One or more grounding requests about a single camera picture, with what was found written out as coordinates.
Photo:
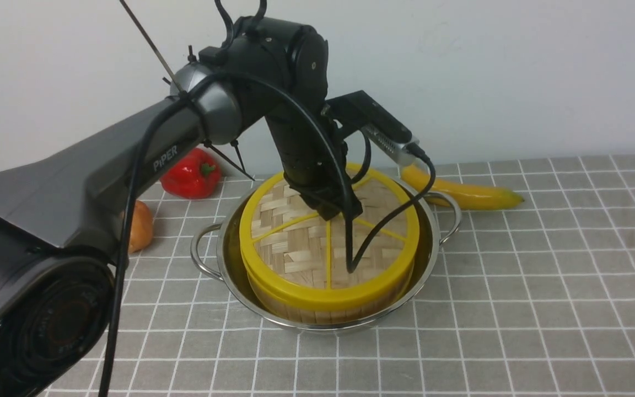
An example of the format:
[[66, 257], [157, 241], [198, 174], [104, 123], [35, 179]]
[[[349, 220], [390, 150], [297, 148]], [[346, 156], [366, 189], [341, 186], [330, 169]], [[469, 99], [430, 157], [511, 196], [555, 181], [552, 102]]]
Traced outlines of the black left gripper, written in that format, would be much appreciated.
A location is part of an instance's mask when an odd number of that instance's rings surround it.
[[292, 108], [275, 108], [265, 120], [290, 188], [322, 219], [341, 214], [340, 175], [311, 124]]

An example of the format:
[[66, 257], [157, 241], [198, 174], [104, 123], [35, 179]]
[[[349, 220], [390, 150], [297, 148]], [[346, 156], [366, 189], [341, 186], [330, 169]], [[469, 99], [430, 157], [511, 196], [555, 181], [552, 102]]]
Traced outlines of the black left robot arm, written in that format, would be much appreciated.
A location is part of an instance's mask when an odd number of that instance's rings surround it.
[[262, 11], [226, 27], [222, 46], [190, 55], [159, 103], [0, 171], [0, 396], [37, 395], [104, 335], [107, 395], [134, 205], [199, 145], [232, 143], [265, 119], [289, 186], [351, 231], [362, 207], [346, 144], [322, 114], [327, 40]]

